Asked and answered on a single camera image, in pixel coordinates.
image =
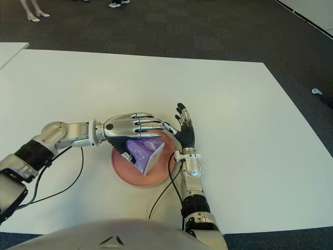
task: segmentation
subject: shoe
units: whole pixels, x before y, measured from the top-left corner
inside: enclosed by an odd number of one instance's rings
[[[110,8],[117,8],[117,7],[120,7],[120,6],[121,6],[121,4],[117,4],[117,3],[111,3],[111,4],[109,4]]]
[[[29,15],[27,15],[27,18],[28,18],[29,21],[33,21],[33,22],[39,22],[40,21],[32,13],[30,13]]]
[[[49,14],[44,13],[44,12],[42,12],[41,10],[36,11],[36,15],[37,15],[38,17],[49,17],[49,16],[50,16]]]

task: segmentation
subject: purple package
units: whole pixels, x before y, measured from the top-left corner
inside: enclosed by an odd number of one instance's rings
[[[136,160],[137,170],[146,175],[157,163],[164,142],[157,138],[129,139],[126,146]]]

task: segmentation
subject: pink bowl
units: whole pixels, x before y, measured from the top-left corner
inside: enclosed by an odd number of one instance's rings
[[[115,148],[112,150],[112,166],[117,175],[128,184],[134,186],[153,186],[160,183],[169,176],[168,161],[170,155],[175,151],[174,143],[166,132],[154,132],[162,133],[162,137],[159,139],[164,142],[164,148],[156,165],[145,176],[140,173],[132,163],[122,157]],[[175,161],[171,160],[171,170],[174,168],[174,165]]]

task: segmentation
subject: white panel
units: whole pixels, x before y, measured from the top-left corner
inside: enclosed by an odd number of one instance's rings
[[[333,159],[262,63],[25,49],[0,81],[0,158],[51,121],[147,111],[176,126],[182,101],[223,233],[333,225]],[[15,212],[1,230],[44,234],[98,219],[147,218],[167,181],[130,186],[112,170],[108,143],[84,151],[83,175],[71,190]],[[71,149],[45,172],[37,197],[67,187],[80,164],[80,150]],[[181,226],[171,188],[153,219]]]
[[[0,69],[19,53],[21,49],[28,46],[28,43],[0,43]]]
[[[332,0],[280,0],[324,30],[333,27]]]

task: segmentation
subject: gray carpet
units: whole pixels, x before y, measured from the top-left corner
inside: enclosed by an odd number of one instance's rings
[[[264,62],[333,155],[333,110],[310,93],[333,96],[333,40],[273,0],[133,0],[110,9],[40,0],[51,14],[28,22],[19,0],[1,0],[0,42],[56,49]],[[0,234],[17,244],[21,236]],[[333,249],[333,228],[227,235],[230,249]]]

